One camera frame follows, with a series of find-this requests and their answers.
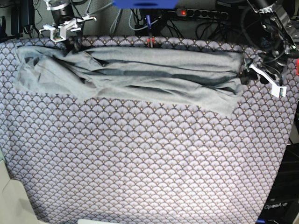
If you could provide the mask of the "light grey T-shirt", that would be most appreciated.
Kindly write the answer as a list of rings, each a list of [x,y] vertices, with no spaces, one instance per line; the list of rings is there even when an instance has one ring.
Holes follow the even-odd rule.
[[[236,52],[22,46],[15,56],[20,65],[14,87],[20,91],[196,105],[225,116],[243,95],[243,56]]]

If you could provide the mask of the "red clamp at table right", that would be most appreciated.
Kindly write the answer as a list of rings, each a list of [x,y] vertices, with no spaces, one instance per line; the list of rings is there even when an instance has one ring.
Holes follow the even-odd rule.
[[[296,75],[299,75],[299,59],[296,61]]]

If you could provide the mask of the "red clamp at table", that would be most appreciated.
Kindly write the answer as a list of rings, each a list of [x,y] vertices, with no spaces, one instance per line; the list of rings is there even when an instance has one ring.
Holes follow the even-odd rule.
[[[154,48],[154,45],[155,45],[155,39],[154,39],[154,37],[149,37],[148,38],[148,47],[149,48]]]
[[[299,59],[296,61],[296,75],[299,75]]]

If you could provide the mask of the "black power adapter left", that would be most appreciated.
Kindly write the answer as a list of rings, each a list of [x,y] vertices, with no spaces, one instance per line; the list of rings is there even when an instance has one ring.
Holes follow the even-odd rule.
[[[32,0],[13,0],[11,7],[11,33],[29,34],[35,25],[35,9]]]

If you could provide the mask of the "red clamp at table back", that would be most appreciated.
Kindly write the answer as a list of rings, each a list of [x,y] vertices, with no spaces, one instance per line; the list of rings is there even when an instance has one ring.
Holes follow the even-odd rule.
[[[154,37],[149,37],[148,38],[148,47],[149,48],[154,48],[154,45],[155,45],[155,39],[154,39]]]

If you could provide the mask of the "fan-patterned table cloth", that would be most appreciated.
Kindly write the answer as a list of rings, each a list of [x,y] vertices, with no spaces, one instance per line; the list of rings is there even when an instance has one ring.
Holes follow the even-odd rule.
[[[16,91],[19,46],[0,45],[0,148],[37,219],[126,224],[253,224],[288,146],[299,102],[296,61],[286,97],[252,81],[230,117],[194,105],[80,101]]]

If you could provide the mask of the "black OpenArm computer box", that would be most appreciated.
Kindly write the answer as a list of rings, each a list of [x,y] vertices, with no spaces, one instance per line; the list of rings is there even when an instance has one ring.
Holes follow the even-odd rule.
[[[278,174],[256,221],[257,224],[294,224],[299,220],[299,145],[288,145]]]

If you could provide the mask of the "blue vertical post centre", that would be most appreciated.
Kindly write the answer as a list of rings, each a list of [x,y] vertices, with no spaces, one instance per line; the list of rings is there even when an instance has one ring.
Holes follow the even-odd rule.
[[[147,22],[147,30],[148,30],[148,35],[152,36],[152,28],[151,28],[151,19],[150,19],[150,15],[146,15],[146,22]]]

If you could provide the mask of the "black power strip red switch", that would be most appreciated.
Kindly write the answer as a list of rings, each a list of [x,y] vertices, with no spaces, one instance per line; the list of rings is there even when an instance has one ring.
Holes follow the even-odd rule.
[[[176,14],[178,17],[187,17],[187,18],[221,19],[221,20],[227,20],[229,18],[227,12],[198,10],[198,9],[178,8],[176,10]]]

